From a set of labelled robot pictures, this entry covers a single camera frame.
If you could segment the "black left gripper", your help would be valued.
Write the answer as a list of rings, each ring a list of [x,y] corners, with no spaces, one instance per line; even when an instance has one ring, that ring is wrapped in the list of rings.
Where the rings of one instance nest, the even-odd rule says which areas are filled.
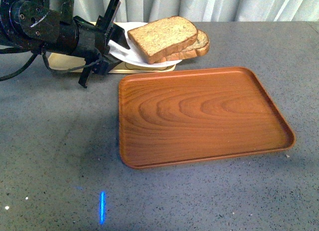
[[[110,40],[125,49],[130,49],[125,30],[114,25],[119,6],[120,0],[110,0],[104,16],[99,16],[95,24],[79,16],[73,18],[77,26],[78,41],[72,55],[85,59],[85,65],[78,81],[84,88],[87,88],[91,73],[105,75],[122,63],[121,60],[110,54]]]

